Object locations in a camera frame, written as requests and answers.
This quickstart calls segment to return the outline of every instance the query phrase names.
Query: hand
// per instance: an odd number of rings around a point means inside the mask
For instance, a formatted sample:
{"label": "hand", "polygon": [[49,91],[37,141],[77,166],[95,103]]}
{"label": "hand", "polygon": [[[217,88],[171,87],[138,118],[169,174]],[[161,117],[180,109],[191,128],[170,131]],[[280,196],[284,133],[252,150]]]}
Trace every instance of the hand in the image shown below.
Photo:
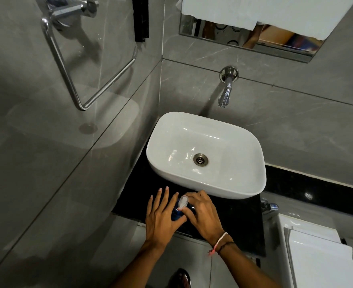
{"label": "hand", "polygon": [[217,209],[203,190],[198,193],[186,193],[185,195],[189,197],[189,203],[195,207],[197,215],[194,215],[187,207],[182,208],[182,212],[189,218],[200,235],[213,247],[225,232],[219,220]]}
{"label": "hand", "polygon": [[187,221],[186,216],[182,216],[176,221],[171,220],[171,213],[178,200],[178,192],[174,194],[170,203],[167,205],[168,194],[169,188],[166,187],[162,202],[159,204],[162,195],[162,188],[160,188],[155,197],[154,205],[152,204],[152,195],[147,204],[146,241],[143,247],[156,248],[160,250],[161,253],[163,253],[174,232]]}

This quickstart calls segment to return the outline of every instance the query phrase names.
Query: black wristband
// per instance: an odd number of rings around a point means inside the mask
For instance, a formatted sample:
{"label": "black wristband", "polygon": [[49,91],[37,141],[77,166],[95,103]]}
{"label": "black wristband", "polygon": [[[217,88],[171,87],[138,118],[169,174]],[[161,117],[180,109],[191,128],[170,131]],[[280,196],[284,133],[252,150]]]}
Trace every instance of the black wristband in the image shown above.
{"label": "black wristband", "polygon": [[232,244],[232,243],[235,244],[235,242],[226,242],[223,246],[221,246],[221,247],[217,250],[218,255],[219,255],[219,253],[222,251],[222,249],[223,249],[225,246],[230,245],[230,244]]}

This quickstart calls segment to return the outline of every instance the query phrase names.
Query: white toilet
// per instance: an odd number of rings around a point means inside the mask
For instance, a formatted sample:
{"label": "white toilet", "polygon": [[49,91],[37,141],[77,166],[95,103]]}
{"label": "white toilet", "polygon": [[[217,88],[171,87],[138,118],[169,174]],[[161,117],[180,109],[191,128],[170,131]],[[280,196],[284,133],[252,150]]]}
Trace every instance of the white toilet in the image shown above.
{"label": "white toilet", "polygon": [[278,214],[279,261],[285,288],[353,288],[352,248],[335,229]]}

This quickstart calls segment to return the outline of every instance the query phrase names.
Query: floor drain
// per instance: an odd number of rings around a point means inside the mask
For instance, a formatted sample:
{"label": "floor drain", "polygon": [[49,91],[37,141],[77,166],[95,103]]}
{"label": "floor drain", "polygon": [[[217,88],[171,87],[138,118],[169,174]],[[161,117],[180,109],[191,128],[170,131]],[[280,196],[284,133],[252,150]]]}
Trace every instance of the floor drain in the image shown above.
{"label": "floor drain", "polygon": [[208,164],[208,158],[204,154],[196,154],[193,161],[197,166],[204,167]]}

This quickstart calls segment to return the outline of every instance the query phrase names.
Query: white towel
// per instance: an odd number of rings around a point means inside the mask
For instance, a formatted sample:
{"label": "white towel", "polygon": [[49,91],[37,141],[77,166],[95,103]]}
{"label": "white towel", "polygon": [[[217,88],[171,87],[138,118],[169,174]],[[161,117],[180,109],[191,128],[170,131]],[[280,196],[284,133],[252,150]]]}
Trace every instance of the white towel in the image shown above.
{"label": "white towel", "polygon": [[352,4],[353,0],[183,0],[182,13],[248,30],[259,21],[324,40]]}

